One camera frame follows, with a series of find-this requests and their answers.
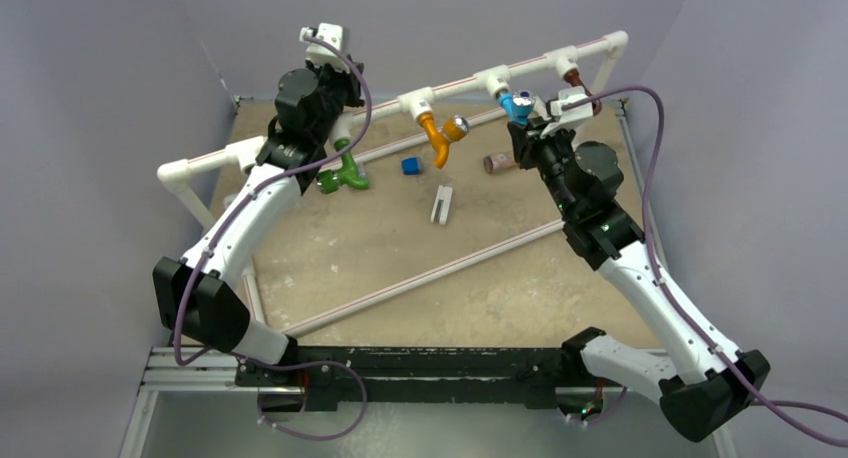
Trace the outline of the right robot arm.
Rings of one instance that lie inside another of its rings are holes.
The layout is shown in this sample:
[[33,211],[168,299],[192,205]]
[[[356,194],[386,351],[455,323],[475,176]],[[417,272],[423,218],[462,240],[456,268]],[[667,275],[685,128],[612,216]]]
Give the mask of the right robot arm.
[[770,364],[717,330],[658,263],[615,199],[624,181],[615,150],[597,141],[574,146],[568,129],[545,137],[546,125],[541,118],[508,123],[516,163],[538,171],[574,253],[626,298],[667,353],[661,359],[587,329],[565,342],[563,375],[576,385],[594,377],[616,382],[658,404],[683,438],[700,442],[752,403]]

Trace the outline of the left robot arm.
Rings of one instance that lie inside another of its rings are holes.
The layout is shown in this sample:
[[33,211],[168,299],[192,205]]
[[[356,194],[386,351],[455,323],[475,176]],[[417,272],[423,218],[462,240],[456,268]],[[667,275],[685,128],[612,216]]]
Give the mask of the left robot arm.
[[288,336],[254,318],[235,289],[270,228],[315,180],[313,165],[326,158],[325,143],[344,109],[364,105],[363,70],[361,62],[352,70],[307,63],[285,73],[243,188],[201,240],[179,259],[161,258],[152,271],[166,328],[260,361],[260,375],[275,387],[295,380],[298,360],[286,352]]

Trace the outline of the blue faucet chrome knob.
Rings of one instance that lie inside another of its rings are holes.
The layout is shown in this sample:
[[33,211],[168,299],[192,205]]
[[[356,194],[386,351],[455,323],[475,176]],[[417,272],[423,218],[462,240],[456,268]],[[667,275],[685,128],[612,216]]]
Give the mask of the blue faucet chrome knob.
[[535,98],[529,91],[509,92],[501,90],[497,93],[496,100],[511,122],[521,126],[528,124],[529,117],[535,107]]

